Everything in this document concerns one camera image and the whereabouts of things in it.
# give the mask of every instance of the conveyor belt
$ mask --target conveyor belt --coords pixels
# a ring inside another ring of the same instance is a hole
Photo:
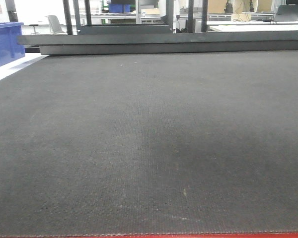
[[[298,232],[298,52],[47,57],[0,81],[0,236]]]

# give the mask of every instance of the blue storage bin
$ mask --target blue storage bin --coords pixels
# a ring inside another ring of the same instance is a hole
[[[24,46],[17,44],[22,35],[21,22],[0,23],[0,66],[25,56]]]
[[[123,4],[109,4],[109,12],[112,13],[122,13],[123,12]],[[130,5],[125,4],[125,11],[130,12]]]

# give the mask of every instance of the white table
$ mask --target white table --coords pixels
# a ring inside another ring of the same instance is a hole
[[[297,25],[298,21],[278,21],[278,22],[263,22],[263,21],[208,21],[208,26],[218,25]]]
[[[218,32],[245,31],[298,31],[298,24],[292,25],[220,25],[210,26],[210,30]]]

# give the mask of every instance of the red table edge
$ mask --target red table edge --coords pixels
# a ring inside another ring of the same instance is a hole
[[[0,238],[298,238],[297,233],[253,233],[253,234],[188,234],[188,235],[112,235],[112,236],[33,236]]]

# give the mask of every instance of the white chair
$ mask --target white chair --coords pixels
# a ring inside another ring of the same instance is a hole
[[[53,33],[54,35],[67,35],[67,33],[62,30],[57,16],[47,15],[46,17],[49,19],[51,33]]]

